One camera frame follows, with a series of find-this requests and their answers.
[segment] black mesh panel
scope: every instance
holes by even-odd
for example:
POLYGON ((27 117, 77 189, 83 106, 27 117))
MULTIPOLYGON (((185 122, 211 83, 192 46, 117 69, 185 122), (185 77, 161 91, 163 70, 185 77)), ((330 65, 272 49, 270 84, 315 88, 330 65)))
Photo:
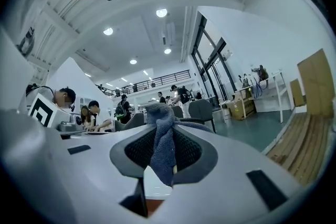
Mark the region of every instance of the black mesh panel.
POLYGON ((126 156, 144 169, 153 155, 155 133, 156 129, 125 147, 126 156))
POLYGON ((178 172, 194 164, 201 157, 201 146, 189 137, 174 131, 173 140, 175 144, 175 159, 178 172))

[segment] recessed light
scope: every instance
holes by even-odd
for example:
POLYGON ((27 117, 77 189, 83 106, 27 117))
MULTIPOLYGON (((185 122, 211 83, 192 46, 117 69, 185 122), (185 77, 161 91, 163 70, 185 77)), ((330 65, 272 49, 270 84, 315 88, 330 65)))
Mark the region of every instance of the recessed light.
POLYGON ((107 36, 110 36, 113 34, 113 29, 111 27, 107 28, 106 30, 103 31, 103 33, 107 36))
POLYGON ((158 17, 162 18, 162 17, 164 17, 164 16, 167 15, 167 10, 166 10, 165 8, 163 8, 163 9, 158 9, 158 10, 156 11, 156 15, 157 15, 158 17))

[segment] green floor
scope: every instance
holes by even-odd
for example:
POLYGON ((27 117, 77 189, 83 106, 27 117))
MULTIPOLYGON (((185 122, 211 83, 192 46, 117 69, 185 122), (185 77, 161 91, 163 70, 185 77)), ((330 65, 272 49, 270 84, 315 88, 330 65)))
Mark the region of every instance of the green floor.
MULTIPOLYGON (((260 112, 250 115, 243 121, 226 120, 224 123, 221 111, 213 113, 216 133, 244 142, 262 152, 276 138, 287 123, 292 111, 283 111, 283 123, 280 123, 280 112, 260 112)), ((211 122, 206 126, 212 129, 211 122)))

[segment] balcony railing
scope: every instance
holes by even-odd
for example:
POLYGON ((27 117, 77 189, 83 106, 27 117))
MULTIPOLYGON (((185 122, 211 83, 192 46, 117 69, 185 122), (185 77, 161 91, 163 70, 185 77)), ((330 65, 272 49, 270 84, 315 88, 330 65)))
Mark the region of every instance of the balcony railing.
POLYGON ((99 85, 96 85, 96 86, 105 95, 107 95, 107 97, 115 98, 115 97, 119 97, 123 94, 140 92, 140 91, 144 91, 144 90, 155 88, 155 87, 162 86, 162 85, 167 85, 167 84, 173 85, 177 81, 190 79, 190 78, 191 78, 190 71, 185 70, 185 71, 170 74, 170 75, 167 75, 167 76, 155 78, 155 79, 152 79, 152 80, 146 80, 146 81, 138 82, 138 83, 135 83, 134 85, 129 85, 129 86, 125 86, 123 88, 120 88, 119 90, 118 89, 109 90, 105 87, 100 87, 99 85))

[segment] gray chair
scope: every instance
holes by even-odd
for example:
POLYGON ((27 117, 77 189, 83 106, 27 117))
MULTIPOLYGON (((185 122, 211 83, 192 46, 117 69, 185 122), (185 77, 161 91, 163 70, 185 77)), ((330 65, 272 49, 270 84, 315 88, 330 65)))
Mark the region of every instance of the gray chair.
POLYGON ((119 121, 115 121, 115 131, 125 131, 132 128, 136 128, 139 126, 145 125, 144 115, 143 113, 136 113, 128 123, 123 124, 119 121))
POLYGON ((190 102, 189 114, 192 118, 201 119, 202 121, 211 121, 212 128, 215 130, 214 118, 212 116, 212 104, 210 104, 205 99, 200 99, 197 101, 190 102))
POLYGON ((199 123, 199 124, 203 124, 204 125, 204 121, 202 121, 201 119, 194 119, 194 118, 184 118, 183 117, 183 111, 179 106, 172 106, 173 112, 175 117, 179 118, 180 121, 184 121, 184 122, 195 122, 195 123, 199 123))

